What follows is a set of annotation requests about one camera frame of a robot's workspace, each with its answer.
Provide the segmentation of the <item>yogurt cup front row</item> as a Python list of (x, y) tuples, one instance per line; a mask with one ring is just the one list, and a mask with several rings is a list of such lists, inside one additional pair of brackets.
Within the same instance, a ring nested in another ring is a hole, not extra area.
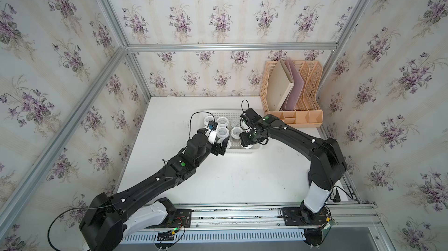
[(221, 116), (217, 119), (218, 127), (227, 127), (229, 125), (228, 118)]
[(225, 138), (229, 137), (229, 135), (230, 135), (230, 132), (227, 127), (220, 126), (217, 128), (217, 138), (225, 139)]
[(243, 133), (243, 129), (241, 127), (233, 127), (231, 129), (231, 137), (235, 140), (240, 140), (240, 135)]

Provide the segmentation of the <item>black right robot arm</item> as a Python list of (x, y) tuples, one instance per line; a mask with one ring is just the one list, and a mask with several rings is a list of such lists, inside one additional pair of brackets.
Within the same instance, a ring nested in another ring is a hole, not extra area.
[(267, 114), (260, 116), (254, 109), (242, 112), (240, 121), (247, 129), (239, 134), (240, 143), (247, 147), (254, 144), (267, 144), (269, 139), (277, 140), (296, 150), (310, 161), (310, 188), (295, 210), (294, 216), (304, 225), (323, 225), (330, 218), (325, 208), (331, 192), (347, 171), (347, 164), (338, 142), (335, 139), (321, 139), (310, 136), (287, 125), (280, 118)]

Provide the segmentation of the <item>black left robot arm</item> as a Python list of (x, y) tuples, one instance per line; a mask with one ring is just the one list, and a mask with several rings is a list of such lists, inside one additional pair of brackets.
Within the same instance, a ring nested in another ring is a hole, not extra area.
[(225, 155), (229, 138), (222, 143), (209, 141), (197, 133), (162, 169), (142, 182), (122, 192), (108, 196), (101, 193), (93, 198), (79, 224), (79, 230), (91, 251), (112, 251), (131, 230), (127, 221), (141, 207), (163, 192), (193, 176), (207, 156)]

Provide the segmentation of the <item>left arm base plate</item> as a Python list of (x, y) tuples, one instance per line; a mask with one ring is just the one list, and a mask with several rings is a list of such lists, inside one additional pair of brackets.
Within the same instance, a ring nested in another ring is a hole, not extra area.
[(190, 228), (191, 209), (178, 209), (175, 212), (169, 212), (161, 224), (152, 226), (152, 228)]

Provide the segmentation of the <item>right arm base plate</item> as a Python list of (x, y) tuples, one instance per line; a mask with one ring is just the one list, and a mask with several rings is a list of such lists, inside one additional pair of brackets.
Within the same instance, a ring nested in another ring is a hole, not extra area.
[(318, 213), (312, 213), (305, 206), (284, 207), (280, 210), (286, 226), (325, 226), (331, 221), (331, 212), (323, 207)]

